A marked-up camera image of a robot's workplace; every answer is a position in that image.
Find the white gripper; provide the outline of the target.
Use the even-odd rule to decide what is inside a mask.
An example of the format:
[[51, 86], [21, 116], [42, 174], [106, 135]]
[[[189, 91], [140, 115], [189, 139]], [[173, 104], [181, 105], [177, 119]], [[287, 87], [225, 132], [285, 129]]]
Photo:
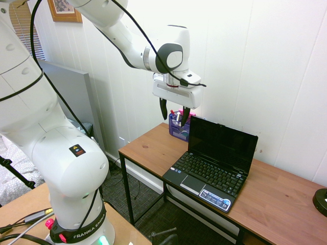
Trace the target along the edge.
[[166, 83], [155, 80], [153, 84], [153, 94], [159, 97], [159, 105], [163, 119], [168, 117], [167, 101], [171, 101], [183, 106], [181, 126], [183, 127], [189, 117], [190, 108], [196, 109], [200, 106], [203, 97], [202, 87], [186, 88], [179, 86], [171, 88]]

